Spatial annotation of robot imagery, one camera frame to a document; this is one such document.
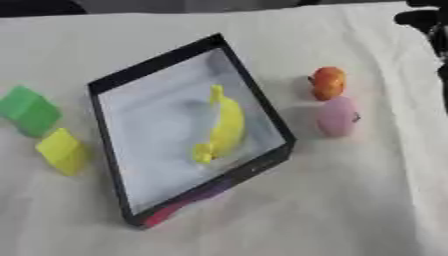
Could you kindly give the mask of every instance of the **toy block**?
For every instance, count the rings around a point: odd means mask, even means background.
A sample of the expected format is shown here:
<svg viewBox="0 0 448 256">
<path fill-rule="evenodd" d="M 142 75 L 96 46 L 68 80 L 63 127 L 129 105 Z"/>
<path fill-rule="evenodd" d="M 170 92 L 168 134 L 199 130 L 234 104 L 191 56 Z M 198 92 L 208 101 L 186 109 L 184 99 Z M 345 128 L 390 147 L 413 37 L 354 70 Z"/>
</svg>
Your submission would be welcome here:
<svg viewBox="0 0 448 256">
<path fill-rule="evenodd" d="M 0 100 L 0 115 L 31 137 L 42 137 L 61 117 L 56 106 L 24 86 L 14 87 Z"/>
<path fill-rule="evenodd" d="M 43 139 L 36 150 L 62 174 L 73 176 L 86 164 L 88 152 L 84 144 L 66 129 L 59 128 Z"/>
</svg>

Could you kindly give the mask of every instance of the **toy fruit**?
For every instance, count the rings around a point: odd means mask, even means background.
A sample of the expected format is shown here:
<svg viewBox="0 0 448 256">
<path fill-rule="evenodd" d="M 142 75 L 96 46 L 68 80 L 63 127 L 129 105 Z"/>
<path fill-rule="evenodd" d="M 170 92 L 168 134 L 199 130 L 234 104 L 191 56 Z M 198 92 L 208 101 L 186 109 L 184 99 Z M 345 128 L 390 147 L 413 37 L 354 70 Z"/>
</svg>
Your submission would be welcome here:
<svg viewBox="0 0 448 256">
<path fill-rule="evenodd" d="M 193 159 L 198 163 L 226 156 L 241 142 L 244 134 L 244 114 L 240 105 L 226 96 L 221 85 L 211 87 L 210 104 L 219 104 L 219 117 L 210 132 L 210 140 L 197 144 L 193 149 Z"/>
<path fill-rule="evenodd" d="M 66 129 L 59 128 L 36 146 L 47 162 L 64 175 L 73 176 L 87 162 L 88 153 L 84 144 Z"/>
<path fill-rule="evenodd" d="M 342 137 L 352 133 L 360 120 L 353 102 L 346 97 L 336 97 L 326 102 L 318 111 L 317 124 L 329 137 Z"/>
<path fill-rule="evenodd" d="M 342 94 L 345 89 L 345 73 L 337 67 L 318 69 L 312 77 L 313 94 L 317 100 L 326 101 Z"/>
<path fill-rule="evenodd" d="M 0 100 L 0 115 L 31 137 L 43 136 L 61 117 L 57 107 L 24 86 L 14 87 Z"/>
</svg>

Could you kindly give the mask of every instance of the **white cloth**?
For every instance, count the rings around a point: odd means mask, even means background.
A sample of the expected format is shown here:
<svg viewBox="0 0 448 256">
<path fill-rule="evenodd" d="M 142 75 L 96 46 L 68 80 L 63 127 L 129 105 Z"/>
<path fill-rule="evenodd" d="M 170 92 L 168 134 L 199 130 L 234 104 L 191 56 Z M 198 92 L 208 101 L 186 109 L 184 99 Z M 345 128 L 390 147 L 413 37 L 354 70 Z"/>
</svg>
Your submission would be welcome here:
<svg viewBox="0 0 448 256">
<path fill-rule="evenodd" d="M 0 20 L 0 93 L 26 85 L 61 107 L 95 153 L 56 173 L 37 140 L 0 121 L 2 255 L 446 255 L 448 119 L 440 65 L 404 3 L 229 14 Z M 136 231 L 119 217 L 86 84 L 221 32 L 298 137 L 291 160 Z M 314 127 L 304 76 L 337 65 L 362 120 L 345 139 Z"/>
</svg>

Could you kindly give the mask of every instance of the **toy banana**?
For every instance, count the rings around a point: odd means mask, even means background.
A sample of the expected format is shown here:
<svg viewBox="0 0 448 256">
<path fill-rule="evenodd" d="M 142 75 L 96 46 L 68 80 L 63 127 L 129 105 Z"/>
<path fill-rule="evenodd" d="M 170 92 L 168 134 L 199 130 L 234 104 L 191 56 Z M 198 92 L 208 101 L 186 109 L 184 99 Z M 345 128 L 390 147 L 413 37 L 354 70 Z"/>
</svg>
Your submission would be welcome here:
<svg viewBox="0 0 448 256">
<path fill-rule="evenodd" d="M 193 159 L 208 164 L 211 160 L 228 155 L 241 142 L 244 134 L 244 113 L 240 105 L 224 95 L 221 85 L 211 87 L 210 104 L 219 104 L 219 117 L 211 129 L 210 140 L 197 144 Z"/>
</svg>

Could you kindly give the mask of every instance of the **open box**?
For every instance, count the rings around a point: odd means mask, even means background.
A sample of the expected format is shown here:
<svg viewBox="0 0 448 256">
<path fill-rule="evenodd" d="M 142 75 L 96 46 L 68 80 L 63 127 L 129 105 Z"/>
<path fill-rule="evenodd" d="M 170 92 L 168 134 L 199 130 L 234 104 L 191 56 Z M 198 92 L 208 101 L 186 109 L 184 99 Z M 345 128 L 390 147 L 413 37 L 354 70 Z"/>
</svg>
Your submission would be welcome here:
<svg viewBox="0 0 448 256">
<path fill-rule="evenodd" d="M 199 164 L 195 144 L 213 123 L 220 84 L 245 115 L 241 144 Z M 124 219 L 152 227 L 288 159 L 295 138 L 219 34 L 89 84 Z"/>
</svg>

